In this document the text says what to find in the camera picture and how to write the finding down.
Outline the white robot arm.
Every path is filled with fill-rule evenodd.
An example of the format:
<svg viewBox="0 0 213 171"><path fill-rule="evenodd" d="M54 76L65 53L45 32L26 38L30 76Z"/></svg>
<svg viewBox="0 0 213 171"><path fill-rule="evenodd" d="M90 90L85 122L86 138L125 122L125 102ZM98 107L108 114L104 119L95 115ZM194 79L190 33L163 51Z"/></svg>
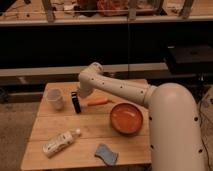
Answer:
<svg viewBox="0 0 213 171"><path fill-rule="evenodd" d="M83 69L78 80L82 98L99 89L148 109L152 171L205 171L199 112L184 86L109 78L97 62Z"/></svg>

